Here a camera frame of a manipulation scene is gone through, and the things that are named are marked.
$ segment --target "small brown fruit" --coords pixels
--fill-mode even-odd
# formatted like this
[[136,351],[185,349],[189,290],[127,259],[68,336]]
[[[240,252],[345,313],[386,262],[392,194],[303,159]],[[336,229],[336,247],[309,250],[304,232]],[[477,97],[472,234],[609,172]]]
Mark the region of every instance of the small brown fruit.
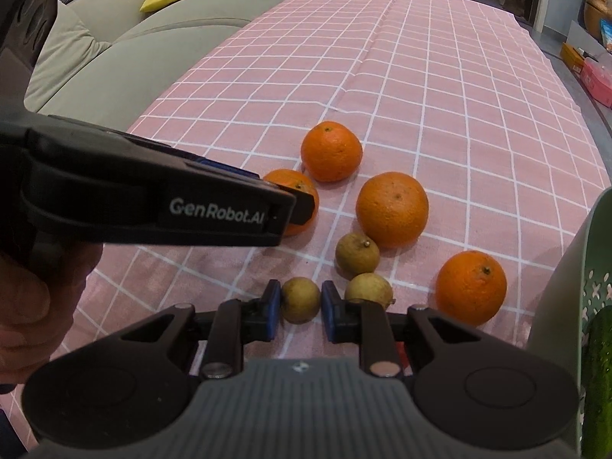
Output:
[[360,274],[349,282],[345,291],[345,300],[357,299],[377,302],[385,310],[396,302],[389,282],[376,273]]
[[280,311],[292,324],[311,321],[321,307],[321,292],[308,278],[292,278],[282,287]]
[[374,272],[380,260],[378,246],[364,234],[345,234],[336,245],[336,263],[351,277]]

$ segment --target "pink box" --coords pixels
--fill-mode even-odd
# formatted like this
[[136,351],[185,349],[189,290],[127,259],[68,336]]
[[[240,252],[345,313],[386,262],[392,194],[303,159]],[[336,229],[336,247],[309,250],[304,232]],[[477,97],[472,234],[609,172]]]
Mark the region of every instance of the pink box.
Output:
[[580,79],[593,98],[607,107],[612,105],[612,73],[608,69],[587,57]]

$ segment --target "pink checkered tablecloth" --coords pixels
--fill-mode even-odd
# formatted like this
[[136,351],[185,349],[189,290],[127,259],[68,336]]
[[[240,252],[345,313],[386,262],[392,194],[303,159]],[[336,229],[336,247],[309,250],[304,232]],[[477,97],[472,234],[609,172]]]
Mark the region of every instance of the pink checkered tablecloth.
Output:
[[[287,0],[198,62],[131,132],[263,175],[300,169],[301,140],[323,119],[353,130],[364,155],[358,174],[319,185],[311,233],[269,249],[107,245],[58,354],[177,302],[210,310],[259,296],[271,278],[332,279],[343,291],[335,243],[357,227],[363,183],[391,170],[421,182],[430,217],[414,246],[383,253],[390,310],[428,303],[446,259],[480,249],[509,285],[484,329],[523,345],[544,285],[610,180],[578,107],[513,16],[469,0]],[[325,343],[318,319],[247,349],[341,354],[356,349]]]

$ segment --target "gray floor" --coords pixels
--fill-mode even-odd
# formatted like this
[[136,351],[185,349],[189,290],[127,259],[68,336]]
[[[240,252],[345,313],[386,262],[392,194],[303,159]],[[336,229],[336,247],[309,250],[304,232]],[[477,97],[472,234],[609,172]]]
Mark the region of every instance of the gray floor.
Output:
[[[608,171],[608,175],[612,178],[612,111],[604,105],[593,105],[590,97],[584,91],[576,77],[565,66],[559,58],[561,51],[561,43],[551,38],[548,35],[543,35],[530,30],[532,39],[537,43],[540,49],[550,59],[553,69],[563,82],[567,91],[571,94],[576,104],[580,107],[584,122],[593,136],[595,145],[599,149],[602,160]],[[602,120],[603,116],[607,119],[607,124]]]

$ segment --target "beige sofa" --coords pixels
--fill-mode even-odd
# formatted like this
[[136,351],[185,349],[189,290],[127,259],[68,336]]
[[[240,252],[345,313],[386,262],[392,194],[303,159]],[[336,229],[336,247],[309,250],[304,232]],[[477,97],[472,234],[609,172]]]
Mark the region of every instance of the beige sofa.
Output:
[[74,0],[32,76],[31,111],[125,131],[201,57],[284,0],[181,0],[152,15],[144,0]]

